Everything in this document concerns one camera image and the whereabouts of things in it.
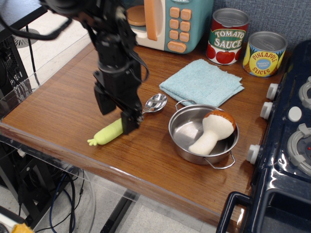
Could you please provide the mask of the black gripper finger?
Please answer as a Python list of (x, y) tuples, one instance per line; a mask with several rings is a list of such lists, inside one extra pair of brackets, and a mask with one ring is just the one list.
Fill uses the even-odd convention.
[(105, 93), (103, 87), (99, 83), (96, 83), (94, 86), (94, 94), (102, 115), (107, 115), (116, 109), (115, 103)]
[(133, 114), (129, 112), (121, 113), (122, 129), (124, 134), (129, 134), (133, 130), (138, 129), (141, 123), (141, 114)]

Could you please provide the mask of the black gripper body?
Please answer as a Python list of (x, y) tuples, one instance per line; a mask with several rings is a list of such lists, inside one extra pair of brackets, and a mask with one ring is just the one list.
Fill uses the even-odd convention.
[(96, 83), (103, 87), (116, 108), (122, 112), (141, 114), (142, 104), (138, 97), (138, 88), (142, 82), (141, 64), (134, 60), (116, 66), (99, 62), (98, 69), (93, 73)]

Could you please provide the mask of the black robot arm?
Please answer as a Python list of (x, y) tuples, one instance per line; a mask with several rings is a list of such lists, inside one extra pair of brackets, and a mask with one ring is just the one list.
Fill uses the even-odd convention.
[(136, 35), (119, 0), (42, 0), (53, 13), (79, 21), (88, 31), (98, 53), (94, 92), (103, 115), (121, 109), (125, 134), (137, 129), (142, 119), (138, 88), (144, 62), (134, 51)]

